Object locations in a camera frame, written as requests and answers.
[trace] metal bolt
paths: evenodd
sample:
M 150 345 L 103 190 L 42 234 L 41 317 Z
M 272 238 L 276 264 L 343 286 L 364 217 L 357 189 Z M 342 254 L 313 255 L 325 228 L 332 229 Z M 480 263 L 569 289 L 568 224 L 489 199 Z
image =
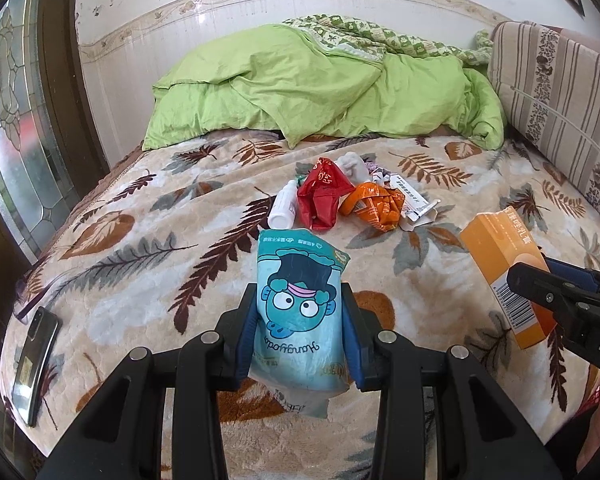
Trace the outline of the metal bolt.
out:
M 129 352 L 129 357 L 131 357 L 132 361 L 141 361 L 148 353 L 148 350 L 144 346 L 136 346 Z
M 220 339 L 220 334 L 218 332 L 214 332 L 213 330 L 209 330 L 209 332 L 205 332 L 202 336 L 200 336 L 200 341 L 207 345 L 215 343 L 218 341 L 218 339 Z
M 457 359 L 467 359 L 469 351 L 462 345 L 454 345 L 451 347 L 451 355 Z
M 398 339 L 398 336 L 395 335 L 395 332 L 391 330 L 382 330 L 382 332 L 378 333 L 378 339 L 383 343 L 395 343 L 395 340 Z

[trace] red plastic bag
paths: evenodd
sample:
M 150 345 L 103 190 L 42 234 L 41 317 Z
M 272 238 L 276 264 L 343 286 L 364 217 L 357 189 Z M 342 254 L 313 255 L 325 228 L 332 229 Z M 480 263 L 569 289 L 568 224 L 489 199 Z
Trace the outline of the red plastic bag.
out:
M 326 231 L 336 223 L 338 200 L 355 188 L 333 161 L 319 158 L 298 188 L 298 209 L 302 223 L 314 231 Z

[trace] stained glass window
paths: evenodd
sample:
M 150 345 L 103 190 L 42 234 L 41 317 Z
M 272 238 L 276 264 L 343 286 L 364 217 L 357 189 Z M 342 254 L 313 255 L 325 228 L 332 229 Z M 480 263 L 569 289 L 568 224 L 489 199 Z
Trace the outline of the stained glass window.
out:
M 0 213 L 31 261 L 79 200 L 46 112 L 37 8 L 9 0 L 0 11 Z

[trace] white bottle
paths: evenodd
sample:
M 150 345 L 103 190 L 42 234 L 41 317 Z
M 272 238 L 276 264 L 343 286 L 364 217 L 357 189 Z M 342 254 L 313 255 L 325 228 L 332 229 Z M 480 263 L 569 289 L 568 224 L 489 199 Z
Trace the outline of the white bottle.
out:
M 298 209 L 298 187 L 295 180 L 290 180 L 283 187 L 273 202 L 268 223 L 271 229 L 291 229 Z

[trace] wooden door frame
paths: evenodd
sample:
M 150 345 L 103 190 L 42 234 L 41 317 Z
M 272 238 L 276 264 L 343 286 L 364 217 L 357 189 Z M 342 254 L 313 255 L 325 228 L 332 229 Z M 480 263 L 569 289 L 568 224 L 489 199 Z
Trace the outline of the wooden door frame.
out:
M 51 127 L 75 189 L 83 198 L 109 173 L 87 98 L 75 0 L 39 0 L 38 57 Z

